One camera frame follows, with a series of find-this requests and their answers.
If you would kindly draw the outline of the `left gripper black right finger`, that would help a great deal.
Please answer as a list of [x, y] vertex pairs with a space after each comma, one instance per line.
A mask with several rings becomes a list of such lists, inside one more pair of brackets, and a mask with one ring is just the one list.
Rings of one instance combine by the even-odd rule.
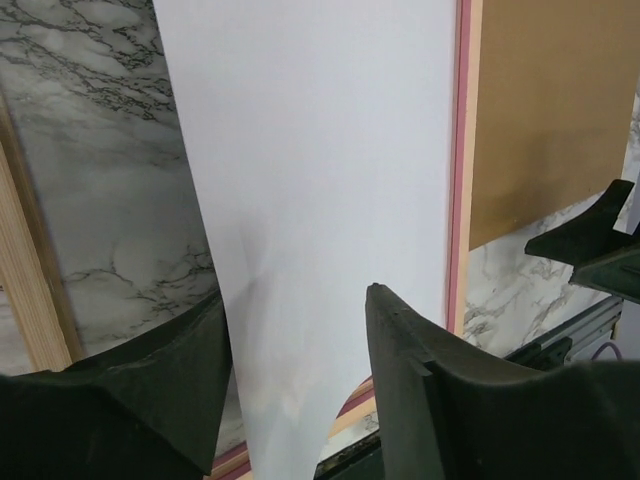
[[389, 479], [635, 479], [639, 366], [549, 372], [484, 352], [391, 289], [366, 293], [366, 330]]

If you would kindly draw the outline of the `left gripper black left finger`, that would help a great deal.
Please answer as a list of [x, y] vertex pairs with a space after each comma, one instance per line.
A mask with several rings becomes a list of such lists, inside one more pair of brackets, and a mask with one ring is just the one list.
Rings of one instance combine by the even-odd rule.
[[231, 371], [220, 292], [53, 372], [1, 378], [4, 479], [202, 479]]

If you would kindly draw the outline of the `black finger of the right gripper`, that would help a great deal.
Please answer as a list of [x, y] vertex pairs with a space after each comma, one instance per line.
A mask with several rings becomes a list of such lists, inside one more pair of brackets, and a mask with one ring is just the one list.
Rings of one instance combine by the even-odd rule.
[[631, 246], [576, 266], [570, 282], [625, 300], [639, 299], [639, 246]]
[[530, 239], [525, 253], [561, 263], [586, 263], [629, 246], [634, 236], [614, 228], [634, 183], [616, 179], [577, 217]]

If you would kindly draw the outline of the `brown fibreboard backing board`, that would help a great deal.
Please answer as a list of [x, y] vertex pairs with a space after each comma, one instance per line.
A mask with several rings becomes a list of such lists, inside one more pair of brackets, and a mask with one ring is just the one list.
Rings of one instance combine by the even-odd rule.
[[470, 244], [621, 175], [639, 79], [639, 4], [483, 5]]

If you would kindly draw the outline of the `building photo print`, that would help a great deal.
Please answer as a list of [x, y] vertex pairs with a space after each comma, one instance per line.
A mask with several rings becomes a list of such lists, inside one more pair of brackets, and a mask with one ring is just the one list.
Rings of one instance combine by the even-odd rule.
[[457, 5], [158, 1], [252, 473], [310, 479], [365, 298], [446, 321]]

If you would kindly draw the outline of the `aluminium extrusion rail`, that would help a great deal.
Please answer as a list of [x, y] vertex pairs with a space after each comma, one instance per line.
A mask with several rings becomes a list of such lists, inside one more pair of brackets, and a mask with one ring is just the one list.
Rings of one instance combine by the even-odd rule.
[[620, 359], [613, 344], [623, 300], [610, 296], [530, 341], [505, 357], [506, 360], [540, 371], [549, 371], [575, 361]]

